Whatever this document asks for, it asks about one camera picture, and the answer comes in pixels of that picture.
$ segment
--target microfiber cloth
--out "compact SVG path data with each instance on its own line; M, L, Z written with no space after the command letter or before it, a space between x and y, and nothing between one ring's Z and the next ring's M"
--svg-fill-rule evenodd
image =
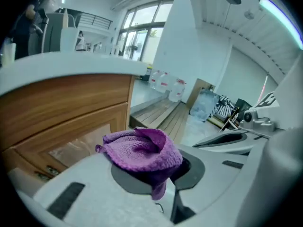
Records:
M136 127L106 135L103 141L103 147L96 145L96 152L106 153L122 169L143 176L152 186L153 200L163 197L166 180L182 164L174 142L159 129Z

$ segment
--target railing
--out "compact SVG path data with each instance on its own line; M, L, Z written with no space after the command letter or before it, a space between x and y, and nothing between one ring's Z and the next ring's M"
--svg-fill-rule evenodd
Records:
M111 20L103 17L92 15L89 13L82 13L79 25L93 25L102 29L109 29Z

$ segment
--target metal handle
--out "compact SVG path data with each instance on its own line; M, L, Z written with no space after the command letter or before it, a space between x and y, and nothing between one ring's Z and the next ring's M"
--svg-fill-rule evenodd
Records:
M37 177L39 177L41 180L43 181L49 181L51 178L48 177L47 175L43 174L43 173L40 173L40 172L35 172L35 175Z
M46 166L46 169L47 169L48 173L50 173L50 174L52 174L54 176L57 176L60 173L57 169L55 169L55 168L53 168L51 166Z

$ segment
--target window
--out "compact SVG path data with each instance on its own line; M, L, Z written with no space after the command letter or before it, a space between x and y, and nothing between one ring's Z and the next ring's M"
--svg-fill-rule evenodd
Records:
M173 0L144 4L127 12L117 45L126 59L153 63Z

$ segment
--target ceiling light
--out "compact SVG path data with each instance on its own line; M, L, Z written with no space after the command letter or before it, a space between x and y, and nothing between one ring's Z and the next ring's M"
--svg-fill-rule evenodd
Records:
M303 43L299 31L290 21L290 19L281 11L273 2L269 0L260 0L260 5L271 12L280 22L287 28L294 40L297 42L299 48L303 50Z

